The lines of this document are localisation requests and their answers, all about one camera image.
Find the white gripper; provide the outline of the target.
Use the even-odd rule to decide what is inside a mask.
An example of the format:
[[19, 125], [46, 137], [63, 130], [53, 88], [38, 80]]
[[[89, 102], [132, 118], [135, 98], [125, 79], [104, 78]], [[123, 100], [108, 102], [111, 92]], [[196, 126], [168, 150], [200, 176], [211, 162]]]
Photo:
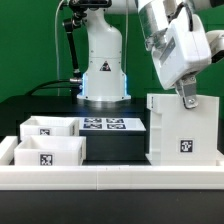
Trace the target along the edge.
[[198, 73], [211, 64], [211, 50], [200, 18], [193, 15], [190, 31], [187, 16], [180, 13], [169, 24], [166, 39], [163, 50], [153, 48], [151, 52], [159, 81], [165, 90], [175, 84], [184, 107], [193, 109], [198, 105], [196, 77], [187, 74]]

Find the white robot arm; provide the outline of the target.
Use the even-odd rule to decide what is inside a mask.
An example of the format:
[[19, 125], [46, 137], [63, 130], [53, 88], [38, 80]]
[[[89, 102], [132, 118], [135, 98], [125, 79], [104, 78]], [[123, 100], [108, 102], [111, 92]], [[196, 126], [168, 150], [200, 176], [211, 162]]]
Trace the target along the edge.
[[90, 101], [120, 101], [129, 96], [121, 73], [122, 36], [104, 19], [105, 13], [136, 12], [145, 48], [162, 87], [175, 89], [184, 106], [198, 105], [196, 75], [224, 57], [219, 31], [207, 32], [197, 13], [224, 5], [224, 0], [87, 0], [84, 24], [89, 41], [89, 66], [82, 96]]

